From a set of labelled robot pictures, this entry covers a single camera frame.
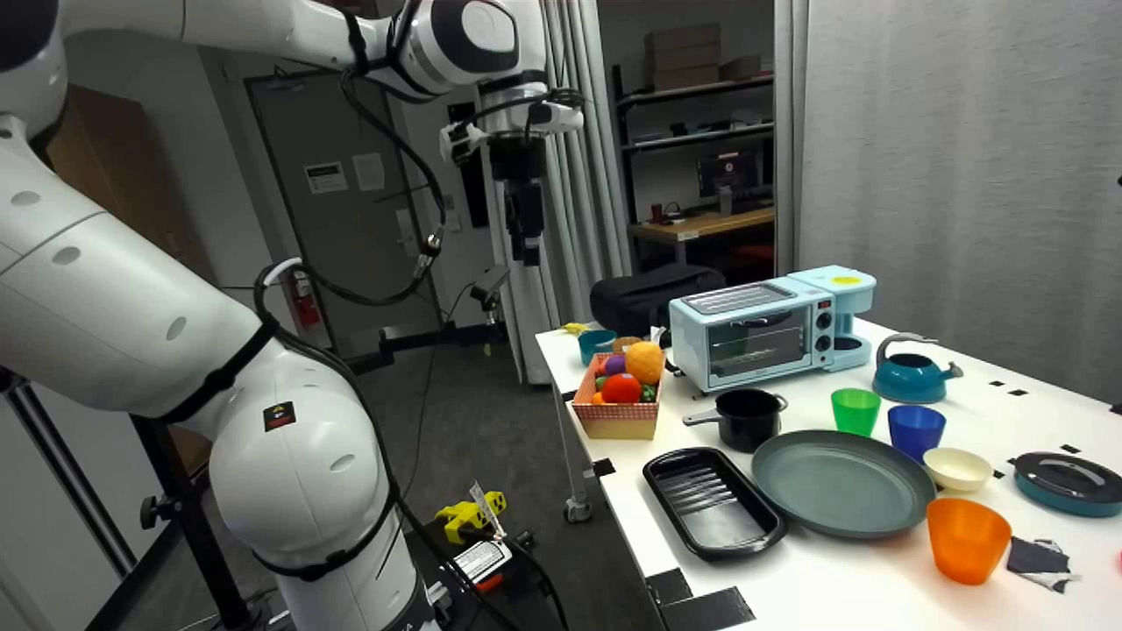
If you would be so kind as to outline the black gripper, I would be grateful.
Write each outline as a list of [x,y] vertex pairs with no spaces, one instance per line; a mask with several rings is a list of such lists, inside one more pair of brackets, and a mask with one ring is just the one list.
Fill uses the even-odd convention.
[[545,199],[537,180],[545,176],[545,143],[537,138],[497,138],[492,143],[492,171],[505,184],[505,232],[511,260],[541,266]]

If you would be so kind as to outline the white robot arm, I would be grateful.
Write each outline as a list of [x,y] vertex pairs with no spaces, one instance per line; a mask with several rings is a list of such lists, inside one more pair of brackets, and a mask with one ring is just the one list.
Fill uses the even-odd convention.
[[66,103],[66,44],[140,33],[344,70],[410,103],[478,89],[449,143],[541,140],[581,111],[546,86],[541,0],[0,0],[0,361],[83,408],[209,443],[218,517],[298,631],[434,631],[400,490],[344,367],[289,344],[91,198],[36,140]]

